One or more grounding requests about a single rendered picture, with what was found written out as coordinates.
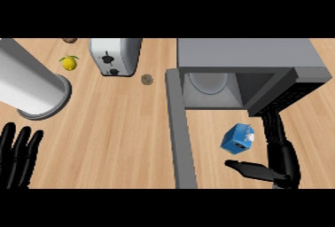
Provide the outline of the grey microwave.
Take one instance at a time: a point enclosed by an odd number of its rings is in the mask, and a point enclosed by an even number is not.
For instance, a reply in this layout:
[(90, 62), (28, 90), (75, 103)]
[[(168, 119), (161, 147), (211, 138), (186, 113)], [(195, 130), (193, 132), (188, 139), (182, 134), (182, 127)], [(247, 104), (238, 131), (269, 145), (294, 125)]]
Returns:
[(280, 112), (329, 80), (311, 42), (294, 38), (180, 38), (185, 107)]

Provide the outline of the grey microwave door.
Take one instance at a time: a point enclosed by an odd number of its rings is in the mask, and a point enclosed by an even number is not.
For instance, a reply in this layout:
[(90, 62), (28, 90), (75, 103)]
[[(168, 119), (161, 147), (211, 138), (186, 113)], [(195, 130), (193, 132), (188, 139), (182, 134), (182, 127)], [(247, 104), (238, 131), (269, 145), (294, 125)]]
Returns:
[(167, 82), (167, 111), (170, 125), (170, 140), (173, 150), (173, 163), (176, 173), (176, 188), (196, 189), (196, 174), (190, 151), (190, 136), (183, 105), (179, 70), (168, 69)]

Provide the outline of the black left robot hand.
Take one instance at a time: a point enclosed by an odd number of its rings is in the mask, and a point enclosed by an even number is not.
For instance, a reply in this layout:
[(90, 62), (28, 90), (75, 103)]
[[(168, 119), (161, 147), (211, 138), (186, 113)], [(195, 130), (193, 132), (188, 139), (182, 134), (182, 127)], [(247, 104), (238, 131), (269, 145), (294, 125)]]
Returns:
[(31, 127), (21, 129), (9, 122), (0, 133), (0, 189), (28, 189), (36, 167), (43, 131), (31, 135)]

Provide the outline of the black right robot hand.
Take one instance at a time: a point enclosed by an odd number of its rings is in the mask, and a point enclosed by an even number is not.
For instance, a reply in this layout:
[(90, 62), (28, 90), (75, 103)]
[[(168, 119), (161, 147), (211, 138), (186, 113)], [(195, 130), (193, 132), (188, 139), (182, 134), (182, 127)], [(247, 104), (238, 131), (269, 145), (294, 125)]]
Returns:
[(295, 148), (285, 136), (283, 122), (276, 110), (261, 115), (267, 141), (269, 166), (245, 161), (227, 160), (230, 167), (244, 177), (273, 182), (273, 189), (297, 189), (301, 180)]

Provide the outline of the blue milk carton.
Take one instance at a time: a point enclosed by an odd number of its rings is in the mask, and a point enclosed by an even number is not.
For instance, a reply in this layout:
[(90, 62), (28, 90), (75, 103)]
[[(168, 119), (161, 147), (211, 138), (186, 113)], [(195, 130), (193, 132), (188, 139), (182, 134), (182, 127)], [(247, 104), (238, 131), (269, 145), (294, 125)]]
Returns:
[(254, 142), (254, 128), (250, 124), (238, 123), (226, 132), (220, 147), (232, 154), (245, 152)]

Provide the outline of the silver toaster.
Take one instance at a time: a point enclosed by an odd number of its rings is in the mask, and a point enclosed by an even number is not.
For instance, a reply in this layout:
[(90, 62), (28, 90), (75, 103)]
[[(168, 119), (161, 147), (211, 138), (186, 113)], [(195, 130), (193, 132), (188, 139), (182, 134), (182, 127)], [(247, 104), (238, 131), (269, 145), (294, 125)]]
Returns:
[(136, 72), (142, 38), (90, 38), (89, 51), (103, 76), (131, 77)]

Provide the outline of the yellow lemon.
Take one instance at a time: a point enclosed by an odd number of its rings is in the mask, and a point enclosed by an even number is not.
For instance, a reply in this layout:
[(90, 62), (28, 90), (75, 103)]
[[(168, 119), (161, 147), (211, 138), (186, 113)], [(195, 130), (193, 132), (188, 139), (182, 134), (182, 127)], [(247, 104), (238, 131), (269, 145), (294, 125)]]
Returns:
[(78, 57), (77, 56), (67, 56), (59, 59), (59, 62), (64, 64), (64, 69), (68, 71), (72, 71), (77, 67), (77, 61)]

